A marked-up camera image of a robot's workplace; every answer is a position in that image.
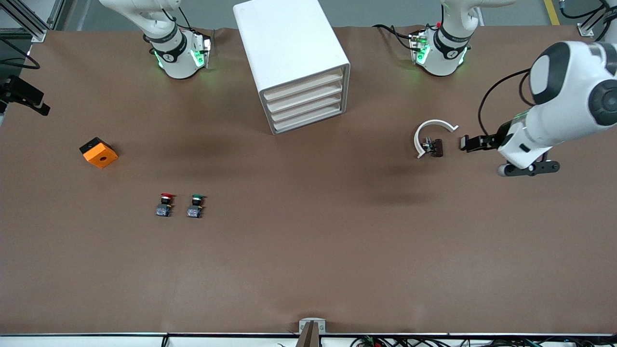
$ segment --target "orange box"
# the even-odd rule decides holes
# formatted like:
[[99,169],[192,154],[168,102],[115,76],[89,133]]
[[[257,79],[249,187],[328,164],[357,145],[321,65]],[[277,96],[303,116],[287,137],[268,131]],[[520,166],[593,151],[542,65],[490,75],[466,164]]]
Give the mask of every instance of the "orange box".
[[98,137],[84,144],[79,150],[90,164],[101,169],[118,159],[118,154]]

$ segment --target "white box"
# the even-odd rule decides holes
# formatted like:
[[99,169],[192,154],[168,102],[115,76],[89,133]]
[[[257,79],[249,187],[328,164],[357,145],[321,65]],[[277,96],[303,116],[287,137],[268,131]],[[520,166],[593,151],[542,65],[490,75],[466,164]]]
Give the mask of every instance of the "white box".
[[345,112],[350,65],[317,0],[251,0],[233,13],[273,134]]

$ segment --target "brown tabletop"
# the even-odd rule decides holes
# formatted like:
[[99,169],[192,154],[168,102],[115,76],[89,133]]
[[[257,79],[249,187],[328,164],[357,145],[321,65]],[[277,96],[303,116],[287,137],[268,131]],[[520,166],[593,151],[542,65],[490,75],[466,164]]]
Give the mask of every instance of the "brown tabletop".
[[[576,29],[479,28],[443,78],[378,29],[335,31],[348,111],[279,136],[236,30],[188,80],[139,32],[36,44],[22,77],[52,111],[14,104],[0,127],[0,332],[617,330],[615,132],[556,147],[559,173],[534,178],[457,149],[486,90]],[[525,110],[517,88],[491,95],[488,129]],[[433,118],[460,129],[427,128],[445,156],[416,159]],[[103,170],[78,150],[95,136],[120,154]],[[154,215],[162,192],[171,218]]]

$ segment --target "white robotic arm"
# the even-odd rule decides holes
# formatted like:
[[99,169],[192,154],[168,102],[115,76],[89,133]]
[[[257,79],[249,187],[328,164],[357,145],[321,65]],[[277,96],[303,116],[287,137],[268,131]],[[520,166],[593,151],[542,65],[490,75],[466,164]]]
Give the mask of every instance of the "white robotic arm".
[[[542,173],[536,170],[536,161],[553,146],[603,132],[617,123],[616,73],[617,45],[556,43],[531,68],[529,84],[536,105],[503,124],[495,135],[466,136],[461,150],[496,148],[512,172],[517,168],[521,174]],[[552,169],[558,170],[558,163]]]
[[206,67],[210,38],[180,28],[166,12],[180,6],[180,0],[100,0],[103,6],[123,15],[154,47],[159,66],[173,78],[188,78]]
[[500,7],[516,0],[441,0],[443,19],[439,28],[427,28],[411,39],[414,62],[436,76],[447,76],[462,64],[467,44],[478,27],[475,7]]

